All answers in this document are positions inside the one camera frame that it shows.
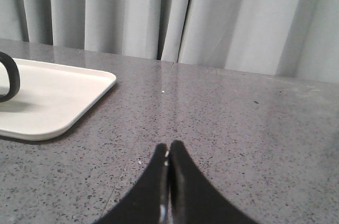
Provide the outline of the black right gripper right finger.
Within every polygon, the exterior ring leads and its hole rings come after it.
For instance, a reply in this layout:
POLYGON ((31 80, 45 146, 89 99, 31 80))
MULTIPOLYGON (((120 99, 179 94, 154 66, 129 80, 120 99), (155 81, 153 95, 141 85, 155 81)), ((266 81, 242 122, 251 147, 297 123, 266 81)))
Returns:
POLYGON ((182 141, 171 143, 169 172, 174 223, 256 223, 214 188, 182 141))

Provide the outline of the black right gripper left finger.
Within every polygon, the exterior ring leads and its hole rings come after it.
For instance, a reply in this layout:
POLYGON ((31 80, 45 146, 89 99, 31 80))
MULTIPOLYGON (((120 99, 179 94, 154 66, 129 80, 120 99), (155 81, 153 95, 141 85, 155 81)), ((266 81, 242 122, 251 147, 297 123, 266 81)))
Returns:
POLYGON ((167 175, 167 146, 158 144, 132 189, 96 223, 167 223, 167 175))

